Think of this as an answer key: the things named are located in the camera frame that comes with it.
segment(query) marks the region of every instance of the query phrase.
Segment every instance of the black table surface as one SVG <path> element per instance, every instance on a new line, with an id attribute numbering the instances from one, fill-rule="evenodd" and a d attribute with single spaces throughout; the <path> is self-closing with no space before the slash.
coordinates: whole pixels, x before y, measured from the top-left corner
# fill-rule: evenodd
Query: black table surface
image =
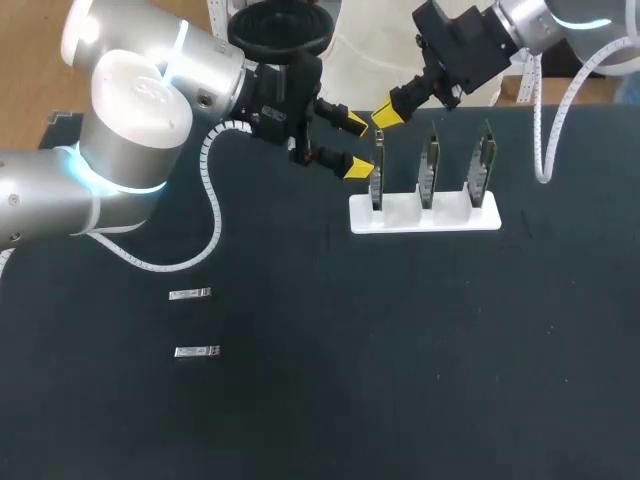
<path id="1" fill-rule="evenodd" d="M 365 184 L 233 133 L 211 156 L 222 240 L 198 267 L 143 272 L 88 237 L 18 249 L 0 288 L 0 478 L 640 478 L 640 111 L 576 108 L 547 186 L 531 110 L 421 113 L 387 133 L 387 190 L 414 188 L 432 120 L 438 189 L 461 188 L 485 118 L 499 232 L 353 235 Z M 205 133 L 148 224 L 116 238 L 131 253 L 173 263 L 208 242 Z M 168 301 L 201 287 L 214 298 Z M 173 358 L 216 344 L 219 359 Z"/>

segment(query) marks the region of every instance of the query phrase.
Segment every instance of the wooden floor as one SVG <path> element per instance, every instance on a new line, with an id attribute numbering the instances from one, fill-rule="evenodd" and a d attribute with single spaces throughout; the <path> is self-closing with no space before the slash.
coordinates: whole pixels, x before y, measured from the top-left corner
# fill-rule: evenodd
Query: wooden floor
<path id="1" fill-rule="evenodd" d="M 209 29 L 205 0 L 155 0 L 176 15 Z M 0 148 L 34 148 L 53 110 L 82 111 L 87 80 L 62 62 L 60 38 L 71 0 L 0 0 Z M 513 104 L 517 85 L 505 84 L 502 105 Z M 547 103 L 558 102 L 568 82 L 554 80 Z M 611 99 L 615 84 L 592 83 L 581 100 Z"/>

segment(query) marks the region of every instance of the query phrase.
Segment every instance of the black suction cup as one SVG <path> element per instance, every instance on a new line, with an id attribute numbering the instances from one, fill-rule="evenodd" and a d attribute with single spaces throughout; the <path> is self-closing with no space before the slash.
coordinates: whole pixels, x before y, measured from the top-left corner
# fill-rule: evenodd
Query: black suction cup
<path id="1" fill-rule="evenodd" d="M 333 36 L 333 19 L 325 9 L 304 1 L 260 2 L 233 16 L 229 42 L 258 63 L 288 65 L 296 52 L 324 52 Z"/>

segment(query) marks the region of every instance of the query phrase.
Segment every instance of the robotic arm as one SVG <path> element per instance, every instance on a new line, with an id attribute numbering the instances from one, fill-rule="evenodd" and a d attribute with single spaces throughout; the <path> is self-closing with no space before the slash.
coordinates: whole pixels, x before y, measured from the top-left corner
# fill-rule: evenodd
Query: robotic arm
<path id="1" fill-rule="evenodd" d="M 448 109 L 503 72 L 522 48 L 542 54 L 563 38 L 583 61 L 621 37 L 637 36 L 635 0 L 498 0 L 480 12 L 472 7 L 449 19 L 436 1 L 413 13 L 425 69 L 393 89 L 373 114 L 380 128 L 407 122 L 431 96 Z M 597 70 L 623 75 L 640 69 L 640 51 L 621 51 Z"/>
<path id="2" fill-rule="evenodd" d="M 141 226 L 194 114 L 212 124 L 232 118 L 255 137 L 288 142 L 292 160 L 315 161 L 341 178 L 366 178 L 373 168 L 309 140 L 314 114 L 350 133 L 366 129 L 346 107 L 317 98 L 322 62 L 312 55 L 292 62 L 290 95 L 282 101 L 273 68 L 247 70 L 241 49 L 139 0 L 75 0 L 61 53 L 91 82 L 80 141 L 54 150 L 0 151 L 0 251 Z"/>

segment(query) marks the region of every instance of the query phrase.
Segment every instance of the yellow fingertip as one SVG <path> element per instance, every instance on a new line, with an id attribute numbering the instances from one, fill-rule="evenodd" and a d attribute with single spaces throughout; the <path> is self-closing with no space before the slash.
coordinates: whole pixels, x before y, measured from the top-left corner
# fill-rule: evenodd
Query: yellow fingertip
<path id="1" fill-rule="evenodd" d="M 389 128 L 393 127 L 394 125 L 404 123 L 402 117 L 400 117 L 400 115 L 398 115 L 398 112 L 393 109 L 390 96 L 387 97 L 387 99 L 378 110 L 373 112 L 371 118 L 373 120 L 373 123 L 375 123 L 378 128 Z"/>
<path id="2" fill-rule="evenodd" d="M 369 178 L 371 172 L 373 172 L 373 165 L 371 165 L 369 162 L 365 162 L 364 160 L 353 157 L 353 166 L 349 169 L 344 178 Z"/>
<path id="3" fill-rule="evenodd" d="M 367 122 L 365 122 L 364 120 L 362 120 L 359 116 L 357 116 L 353 112 L 349 112 L 349 118 L 351 120 L 355 120 L 356 122 L 359 122 L 359 123 L 361 123 L 361 124 L 363 124 L 365 126 L 364 131 L 360 134 L 361 137 L 364 137 L 364 134 L 367 133 L 367 130 L 369 130 L 369 124 Z"/>

